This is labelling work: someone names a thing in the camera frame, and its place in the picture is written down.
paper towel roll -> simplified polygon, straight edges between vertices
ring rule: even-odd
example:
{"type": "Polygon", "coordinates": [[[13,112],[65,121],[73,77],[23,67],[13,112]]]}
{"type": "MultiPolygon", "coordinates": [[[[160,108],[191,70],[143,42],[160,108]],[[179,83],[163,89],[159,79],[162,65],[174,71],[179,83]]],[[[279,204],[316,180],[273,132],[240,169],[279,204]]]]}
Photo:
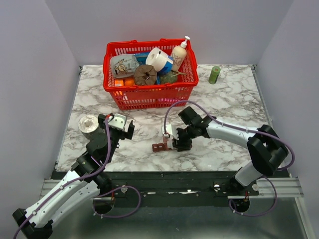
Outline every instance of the paper towel roll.
{"type": "Polygon", "coordinates": [[[157,80],[157,72],[154,66],[141,65],[136,68],[134,82],[138,86],[154,85],[157,80]]]}
{"type": "Polygon", "coordinates": [[[155,47],[148,55],[146,64],[154,66],[154,69],[159,74],[168,73],[173,66],[173,58],[168,56],[165,52],[155,47]]]}
{"type": "Polygon", "coordinates": [[[99,128],[99,122],[96,116],[83,116],[79,120],[78,126],[79,130],[87,139],[91,139],[92,135],[96,133],[103,132],[103,130],[99,128]]]}

white lid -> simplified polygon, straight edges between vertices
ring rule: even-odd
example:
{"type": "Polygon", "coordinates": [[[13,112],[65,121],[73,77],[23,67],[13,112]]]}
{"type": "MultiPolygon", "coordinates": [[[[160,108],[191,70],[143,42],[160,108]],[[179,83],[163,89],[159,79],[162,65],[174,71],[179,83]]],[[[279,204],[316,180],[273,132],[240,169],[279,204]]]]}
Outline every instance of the white lid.
{"type": "Polygon", "coordinates": [[[185,36],[185,41],[183,41],[183,42],[180,44],[180,46],[181,46],[182,48],[186,48],[186,46],[187,46],[187,40],[190,40],[190,37],[189,37],[189,36],[185,36]]]}
{"type": "Polygon", "coordinates": [[[99,127],[98,118],[96,116],[83,116],[78,123],[79,130],[83,133],[94,132],[99,127]]]}

marble surface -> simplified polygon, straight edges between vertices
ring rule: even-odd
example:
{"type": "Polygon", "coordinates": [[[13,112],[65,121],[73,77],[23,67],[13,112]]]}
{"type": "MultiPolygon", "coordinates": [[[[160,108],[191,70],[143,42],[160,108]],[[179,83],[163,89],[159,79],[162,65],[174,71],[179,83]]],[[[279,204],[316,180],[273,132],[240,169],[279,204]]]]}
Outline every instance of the marble surface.
{"type": "MultiPolygon", "coordinates": [[[[251,127],[267,123],[250,66],[220,65],[222,71],[215,85],[208,83],[212,67],[213,65],[198,66],[199,83],[194,87],[190,100],[200,104],[220,120],[230,123],[251,127]]],[[[102,66],[84,66],[56,165],[57,171],[69,170],[76,158],[85,151],[88,140],[77,126],[81,117],[121,112],[102,85],[102,66]]],[[[183,108],[172,109],[168,123],[185,127],[177,115],[183,108]]],[[[160,128],[166,110],[167,108],[121,112],[128,117],[128,122],[134,120],[134,136],[132,140],[120,141],[120,148],[116,150],[106,171],[237,170],[250,161],[246,149],[223,140],[203,137],[193,140],[191,151],[153,153],[152,144],[161,142],[160,128]]]]}

bottle cap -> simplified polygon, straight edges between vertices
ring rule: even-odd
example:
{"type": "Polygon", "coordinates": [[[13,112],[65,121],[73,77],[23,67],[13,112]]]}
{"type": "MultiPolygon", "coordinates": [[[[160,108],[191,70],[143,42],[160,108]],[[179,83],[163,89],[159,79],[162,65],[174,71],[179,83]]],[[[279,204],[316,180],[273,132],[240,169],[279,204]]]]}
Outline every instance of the bottle cap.
{"type": "Polygon", "coordinates": [[[186,48],[186,46],[187,46],[187,40],[190,40],[190,37],[189,37],[189,36],[185,36],[185,41],[183,41],[183,42],[180,44],[180,46],[181,46],[182,48],[186,48]]]}

white pump bottle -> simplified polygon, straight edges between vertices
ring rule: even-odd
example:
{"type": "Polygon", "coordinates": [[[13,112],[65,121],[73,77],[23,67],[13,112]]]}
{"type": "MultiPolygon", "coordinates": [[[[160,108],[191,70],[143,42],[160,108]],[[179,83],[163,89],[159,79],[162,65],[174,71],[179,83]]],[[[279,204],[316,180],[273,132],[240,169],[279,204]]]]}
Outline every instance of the white pump bottle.
{"type": "Polygon", "coordinates": [[[171,68],[172,71],[178,71],[187,55],[187,51],[185,49],[187,46],[187,40],[190,40],[190,38],[185,36],[185,41],[183,41],[180,46],[174,47],[173,51],[171,52],[170,56],[174,60],[173,67],[171,68]]]}

